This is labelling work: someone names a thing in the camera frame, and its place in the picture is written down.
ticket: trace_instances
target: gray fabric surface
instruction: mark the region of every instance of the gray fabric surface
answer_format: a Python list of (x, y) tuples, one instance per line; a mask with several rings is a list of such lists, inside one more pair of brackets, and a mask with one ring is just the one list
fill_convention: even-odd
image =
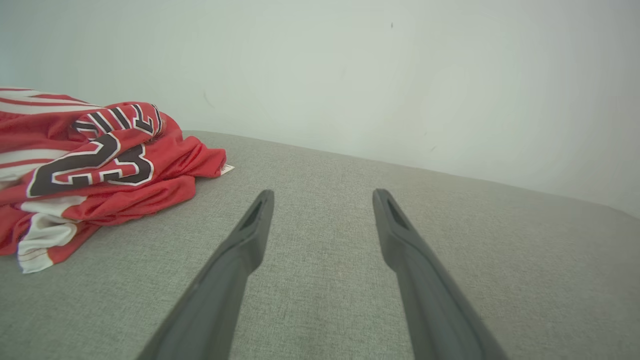
[(22, 275), (0, 258), (1, 359), (133, 359), (253, 198), (275, 191), (236, 359), (412, 357), (371, 192), (389, 189), (515, 359), (640, 357), (640, 220), (486, 181), (192, 132), (237, 168)]

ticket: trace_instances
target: couch cushion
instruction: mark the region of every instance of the couch cushion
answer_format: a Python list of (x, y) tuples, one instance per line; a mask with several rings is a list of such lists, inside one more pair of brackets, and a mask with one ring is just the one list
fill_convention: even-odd
[(231, 357), (411, 358), (371, 193), (386, 188), (514, 358), (639, 357), (640, 220), (487, 181), (187, 132), (237, 168), (22, 275), (0, 259), (0, 358), (134, 359), (265, 188), (275, 214)]

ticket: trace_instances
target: red jersey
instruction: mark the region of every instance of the red jersey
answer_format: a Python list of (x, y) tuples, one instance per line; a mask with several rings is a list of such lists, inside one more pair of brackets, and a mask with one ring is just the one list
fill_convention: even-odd
[(220, 176), (226, 159), (149, 103), (0, 88), (0, 255), (41, 271), (102, 225), (192, 198), (194, 177)]

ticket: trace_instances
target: white wall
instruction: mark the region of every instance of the white wall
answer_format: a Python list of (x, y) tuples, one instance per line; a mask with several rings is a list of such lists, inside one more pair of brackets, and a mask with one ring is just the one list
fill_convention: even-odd
[(640, 217), (637, 0), (0, 2), (2, 83)]

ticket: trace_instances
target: jersey number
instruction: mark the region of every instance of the jersey number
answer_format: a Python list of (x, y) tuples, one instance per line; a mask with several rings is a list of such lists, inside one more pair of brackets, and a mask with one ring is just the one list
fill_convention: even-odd
[[(144, 157), (144, 145), (136, 145), (113, 159), (120, 150), (120, 143), (115, 137), (106, 134), (93, 143), (98, 144), (94, 151), (73, 152), (37, 168), (27, 189), (27, 196), (51, 195), (103, 181), (136, 186), (151, 180), (154, 167)], [(104, 170), (92, 171), (101, 167)]]

